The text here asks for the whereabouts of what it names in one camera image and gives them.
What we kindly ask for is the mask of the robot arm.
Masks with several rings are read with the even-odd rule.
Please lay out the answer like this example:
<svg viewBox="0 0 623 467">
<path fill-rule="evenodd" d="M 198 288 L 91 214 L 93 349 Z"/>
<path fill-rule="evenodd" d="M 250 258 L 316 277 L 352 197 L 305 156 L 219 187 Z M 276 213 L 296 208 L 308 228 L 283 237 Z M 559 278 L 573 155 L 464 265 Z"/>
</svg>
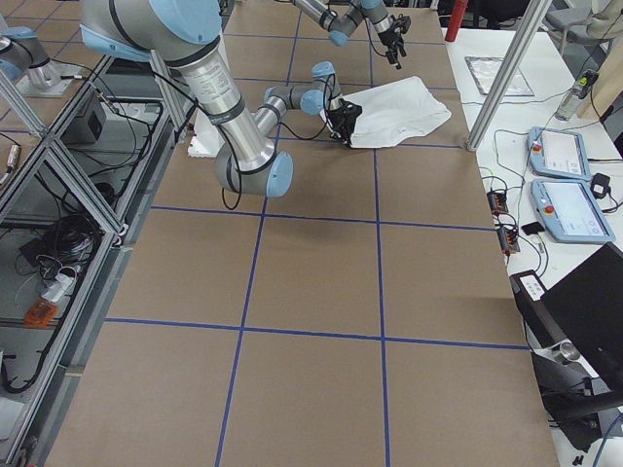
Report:
<svg viewBox="0 0 623 467">
<path fill-rule="evenodd" d="M 256 113 L 246 107 L 218 47 L 221 9 L 216 1 L 84 1 L 84 43 L 133 61 L 158 54 L 178 71 L 199 107 L 225 140 L 216 157 L 221 187 L 233 193 L 277 198 L 290 188 L 293 161 L 269 138 L 290 110 L 323 115 L 335 137 L 350 142 L 359 105 L 343 98 L 333 65 L 318 63 L 309 85 L 268 90 Z"/>
<path fill-rule="evenodd" d="M 409 31 L 411 18 L 391 14 L 383 1 L 350 1 L 343 14 L 333 10 L 329 2 L 302 0 L 291 4 L 327 31 L 329 40 L 338 47 L 348 41 L 361 23 L 371 23 L 385 46 L 382 56 L 396 69 L 402 68 L 400 58 L 407 55 L 403 35 Z"/>
</svg>

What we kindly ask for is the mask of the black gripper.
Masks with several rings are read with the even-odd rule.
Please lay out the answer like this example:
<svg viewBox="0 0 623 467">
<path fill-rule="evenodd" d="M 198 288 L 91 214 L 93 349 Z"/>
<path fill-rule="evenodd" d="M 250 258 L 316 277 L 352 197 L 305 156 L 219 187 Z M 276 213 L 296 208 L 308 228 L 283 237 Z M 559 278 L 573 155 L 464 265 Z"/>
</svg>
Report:
<svg viewBox="0 0 623 467">
<path fill-rule="evenodd" d="M 377 34 L 382 44 L 387 48 L 386 50 L 387 61 L 396 70 L 400 70 L 402 66 L 398 58 L 398 53 L 401 56 L 407 55 L 404 41 L 402 38 L 402 27 L 397 24 L 392 24 L 388 29 L 385 29 L 383 31 L 378 30 Z"/>
<path fill-rule="evenodd" d="M 358 105 L 343 104 L 337 109 L 328 110 L 326 116 L 331 137 L 333 139 L 341 139 L 345 147 L 351 148 L 351 136 L 354 133 L 358 118 Z"/>
</svg>

